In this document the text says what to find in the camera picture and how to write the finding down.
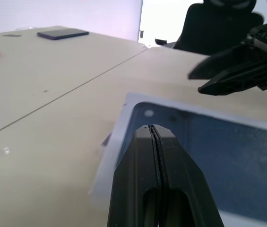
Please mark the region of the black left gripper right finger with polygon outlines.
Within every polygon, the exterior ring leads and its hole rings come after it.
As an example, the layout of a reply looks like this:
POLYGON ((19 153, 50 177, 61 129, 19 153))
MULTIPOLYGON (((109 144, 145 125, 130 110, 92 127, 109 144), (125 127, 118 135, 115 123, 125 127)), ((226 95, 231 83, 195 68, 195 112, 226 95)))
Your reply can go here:
POLYGON ((173 133, 152 125, 161 176, 161 227, 222 227, 204 174, 173 133))

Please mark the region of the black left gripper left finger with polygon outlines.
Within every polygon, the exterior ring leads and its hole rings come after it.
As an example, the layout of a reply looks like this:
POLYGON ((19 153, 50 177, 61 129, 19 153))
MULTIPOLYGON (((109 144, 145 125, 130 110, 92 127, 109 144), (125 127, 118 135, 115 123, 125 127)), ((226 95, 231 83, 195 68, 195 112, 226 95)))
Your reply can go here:
POLYGON ((112 183, 109 227, 156 227, 158 170, 148 125, 136 130, 117 165, 112 183))

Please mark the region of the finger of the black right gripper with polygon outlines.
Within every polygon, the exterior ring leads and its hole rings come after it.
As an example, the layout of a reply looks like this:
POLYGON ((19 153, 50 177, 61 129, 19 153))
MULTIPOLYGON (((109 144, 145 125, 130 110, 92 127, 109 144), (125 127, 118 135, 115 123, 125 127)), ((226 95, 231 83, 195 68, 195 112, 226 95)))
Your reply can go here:
POLYGON ((211 96, 226 96, 256 87, 266 79, 267 61, 244 63, 218 73, 199 87, 198 92, 211 96))
POLYGON ((213 54, 203 60, 188 74, 188 79, 202 80, 213 79, 219 73, 226 71, 228 77, 235 80, 267 80, 267 72, 248 72, 249 66, 264 63, 267 59, 266 52, 262 49, 241 44, 225 51, 213 54))

